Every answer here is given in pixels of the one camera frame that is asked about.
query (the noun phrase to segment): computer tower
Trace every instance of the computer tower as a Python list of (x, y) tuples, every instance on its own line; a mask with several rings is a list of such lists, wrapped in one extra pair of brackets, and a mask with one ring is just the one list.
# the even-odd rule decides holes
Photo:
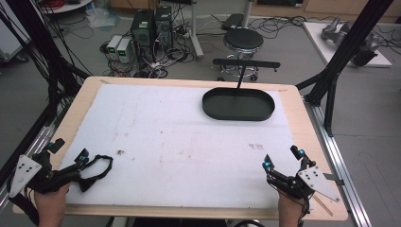
[(173, 47), (171, 6), (160, 6), (156, 8), (155, 21), (159, 48), (166, 51)]
[(156, 24), (152, 9), (139, 9), (135, 12), (131, 35), (138, 62), (155, 62), (158, 45), (155, 43)]

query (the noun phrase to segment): wooden table frame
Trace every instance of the wooden table frame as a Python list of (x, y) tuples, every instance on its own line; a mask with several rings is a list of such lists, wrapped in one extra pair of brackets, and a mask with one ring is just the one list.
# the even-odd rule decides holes
[[(91, 107), (97, 90), (102, 84), (132, 84), (143, 86), (175, 87), (236, 87), (233, 82), (176, 80), (176, 79), (125, 79), (91, 77), (86, 79), (73, 104), (53, 136), (53, 141), (62, 138), (65, 145), (52, 155), (54, 169), (60, 167), (62, 158), (71, 146), (78, 128)], [(306, 150), (320, 169), (331, 173), (323, 154), (322, 147), (306, 112), (305, 105), (297, 88), (293, 85), (243, 83), (243, 88), (264, 91), (277, 91), (281, 97), (294, 144)], [(335, 183), (331, 183), (340, 194)], [(345, 220), (348, 218), (343, 201), (333, 202), (315, 193), (311, 199), (313, 210), (305, 219)], [(67, 204), (67, 215), (98, 215), (123, 217), (166, 217), (166, 218), (226, 218), (226, 219), (278, 219), (276, 209), (238, 209), (238, 208), (182, 208), (182, 207), (144, 207), (144, 206), (108, 206)]]

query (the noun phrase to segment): black stool seat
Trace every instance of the black stool seat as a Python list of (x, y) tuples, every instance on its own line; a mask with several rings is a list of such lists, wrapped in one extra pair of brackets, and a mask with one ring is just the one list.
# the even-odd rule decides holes
[(247, 28), (236, 28), (229, 30), (223, 41), (228, 48), (243, 53), (255, 53), (262, 47), (263, 37)]

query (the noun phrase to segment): black bar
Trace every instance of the black bar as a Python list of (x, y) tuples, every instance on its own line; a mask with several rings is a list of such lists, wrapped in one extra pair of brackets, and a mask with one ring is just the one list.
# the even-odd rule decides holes
[(262, 68), (280, 68), (281, 64), (279, 62), (272, 61), (248, 61), (248, 60), (229, 60), (229, 59), (213, 59), (213, 64), (221, 65), (235, 65), (242, 67), (262, 67)]
[(393, 0), (370, 0), (357, 17), (357, 20), (345, 36), (333, 58), (321, 73), (296, 85), (297, 88), (301, 90), (316, 83), (312, 88), (312, 91), (305, 96), (305, 101), (316, 106), (320, 105), (322, 98), (328, 92), (326, 111), (324, 115), (324, 127), (330, 136), (333, 136), (331, 126), (337, 80), (340, 73), (349, 60), (357, 54), (360, 45), (364, 42), (377, 22), (392, 4), (392, 1)]

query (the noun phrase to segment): hand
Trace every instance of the hand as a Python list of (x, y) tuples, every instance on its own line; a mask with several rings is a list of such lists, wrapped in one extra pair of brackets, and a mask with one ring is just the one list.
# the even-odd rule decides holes
[(279, 191), (278, 212), (280, 227), (297, 227), (300, 221), (304, 200), (292, 198), (287, 193)]
[(35, 202), (39, 213), (39, 227), (61, 226), (64, 218), (68, 188), (71, 183), (61, 187), (57, 192), (41, 194), (35, 191)]

